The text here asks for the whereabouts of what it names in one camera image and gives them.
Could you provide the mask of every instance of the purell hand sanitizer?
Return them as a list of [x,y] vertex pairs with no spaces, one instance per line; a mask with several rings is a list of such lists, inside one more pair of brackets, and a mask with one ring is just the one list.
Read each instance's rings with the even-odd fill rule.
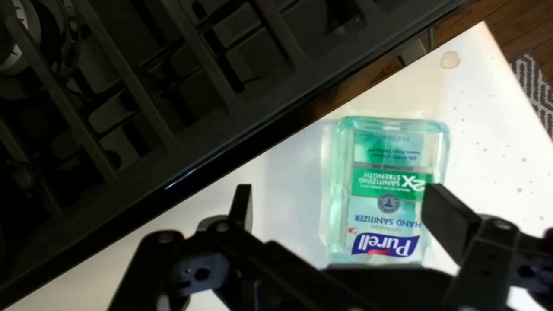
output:
[[331,138],[330,262],[421,262],[419,209],[444,178],[449,136],[437,121],[343,117]]

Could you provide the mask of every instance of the green sanitizer gel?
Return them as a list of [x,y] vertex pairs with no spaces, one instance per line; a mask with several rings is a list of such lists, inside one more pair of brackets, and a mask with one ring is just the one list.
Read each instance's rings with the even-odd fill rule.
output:
[[421,262],[426,183],[444,178],[447,126],[343,117],[331,136],[326,247],[331,262]]

